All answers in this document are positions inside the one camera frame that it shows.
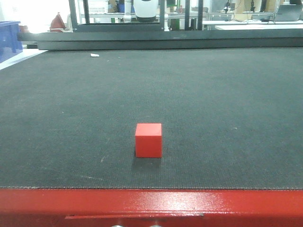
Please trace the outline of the white black robot base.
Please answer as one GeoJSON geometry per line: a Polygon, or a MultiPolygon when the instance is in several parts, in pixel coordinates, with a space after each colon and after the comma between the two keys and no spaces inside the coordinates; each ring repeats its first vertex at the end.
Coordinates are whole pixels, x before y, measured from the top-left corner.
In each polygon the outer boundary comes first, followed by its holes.
{"type": "Polygon", "coordinates": [[[165,0],[125,0],[124,3],[123,31],[169,31],[165,0]]]}

